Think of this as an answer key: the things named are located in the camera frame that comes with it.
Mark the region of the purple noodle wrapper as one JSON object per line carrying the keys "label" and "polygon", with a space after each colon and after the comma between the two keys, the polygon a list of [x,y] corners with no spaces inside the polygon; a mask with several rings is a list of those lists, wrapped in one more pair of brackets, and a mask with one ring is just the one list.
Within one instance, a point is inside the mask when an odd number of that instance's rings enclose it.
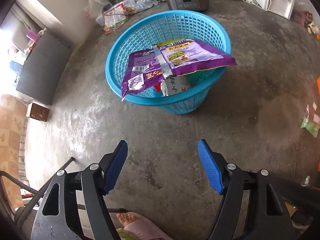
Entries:
{"label": "purple noodle wrapper", "polygon": [[169,77],[235,65],[234,57],[200,40],[185,38],[155,45],[129,55],[121,97],[136,95]]}

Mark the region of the clear plastic bag trash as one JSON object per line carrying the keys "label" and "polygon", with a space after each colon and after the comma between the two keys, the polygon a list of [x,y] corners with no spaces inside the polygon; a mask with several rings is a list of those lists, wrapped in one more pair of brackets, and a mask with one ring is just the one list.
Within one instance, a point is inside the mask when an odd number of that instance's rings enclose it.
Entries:
{"label": "clear plastic bag trash", "polygon": [[102,8],[96,21],[103,26],[104,34],[120,29],[128,17],[148,10],[165,0],[123,0],[115,5],[107,4]]}

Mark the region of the foot in pink slipper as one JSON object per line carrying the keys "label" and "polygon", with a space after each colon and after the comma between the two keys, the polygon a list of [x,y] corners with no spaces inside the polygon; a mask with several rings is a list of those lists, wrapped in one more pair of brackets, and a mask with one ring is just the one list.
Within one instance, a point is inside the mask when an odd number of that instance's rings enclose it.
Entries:
{"label": "foot in pink slipper", "polygon": [[120,239],[172,240],[150,219],[135,212],[118,213],[117,218],[123,228],[118,228]]}

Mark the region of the brown small box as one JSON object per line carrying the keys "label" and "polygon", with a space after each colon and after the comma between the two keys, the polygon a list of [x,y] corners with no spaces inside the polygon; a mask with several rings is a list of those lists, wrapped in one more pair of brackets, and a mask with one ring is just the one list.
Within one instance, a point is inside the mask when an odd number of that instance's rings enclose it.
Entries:
{"label": "brown small box", "polygon": [[30,103],[27,109],[27,117],[38,121],[47,122],[50,109],[47,107],[38,105],[36,103]]}

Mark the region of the white snack packet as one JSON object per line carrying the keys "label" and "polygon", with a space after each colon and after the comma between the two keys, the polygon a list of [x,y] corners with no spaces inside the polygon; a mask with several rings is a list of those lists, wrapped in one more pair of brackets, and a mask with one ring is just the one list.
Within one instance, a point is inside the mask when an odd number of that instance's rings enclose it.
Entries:
{"label": "white snack packet", "polygon": [[161,83],[163,96],[175,95],[192,88],[186,76],[175,76],[165,79]]}

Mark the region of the green packet on floor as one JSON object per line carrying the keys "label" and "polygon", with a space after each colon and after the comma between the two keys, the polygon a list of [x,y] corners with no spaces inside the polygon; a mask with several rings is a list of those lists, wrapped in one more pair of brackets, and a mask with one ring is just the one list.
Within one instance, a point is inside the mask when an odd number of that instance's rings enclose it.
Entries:
{"label": "green packet on floor", "polygon": [[317,138],[320,129],[319,108],[314,102],[311,106],[307,105],[301,128],[306,129],[314,138]]}

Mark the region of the grey cabinet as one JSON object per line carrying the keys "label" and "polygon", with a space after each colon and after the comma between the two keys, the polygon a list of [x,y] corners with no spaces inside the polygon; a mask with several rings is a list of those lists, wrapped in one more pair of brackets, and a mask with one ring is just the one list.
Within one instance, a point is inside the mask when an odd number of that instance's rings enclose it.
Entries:
{"label": "grey cabinet", "polygon": [[45,32],[25,61],[16,90],[51,105],[71,53],[58,38]]}

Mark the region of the blue plastic basket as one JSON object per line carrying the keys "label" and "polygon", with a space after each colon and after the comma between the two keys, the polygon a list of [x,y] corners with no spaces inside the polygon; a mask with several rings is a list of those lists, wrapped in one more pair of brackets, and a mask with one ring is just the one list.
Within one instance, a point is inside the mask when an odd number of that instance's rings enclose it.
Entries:
{"label": "blue plastic basket", "polygon": [[235,64],[222,25],[199,12],[171,10],[129,27],[112,46],[105,73],[122,100],[187,114]]}

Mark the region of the purple cup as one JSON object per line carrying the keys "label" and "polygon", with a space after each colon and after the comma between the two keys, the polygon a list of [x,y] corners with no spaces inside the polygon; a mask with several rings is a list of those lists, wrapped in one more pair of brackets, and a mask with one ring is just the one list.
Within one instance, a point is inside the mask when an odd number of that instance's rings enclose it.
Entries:
{"label": "purple cup", "polygon": [[29,38],[30,40],[34,41],[34,42],[38,42],[38,40],[40,39],[40,36],[37,35],[35,32],[33,32],[32,30],[29,30],[26,34],[26,37]]}

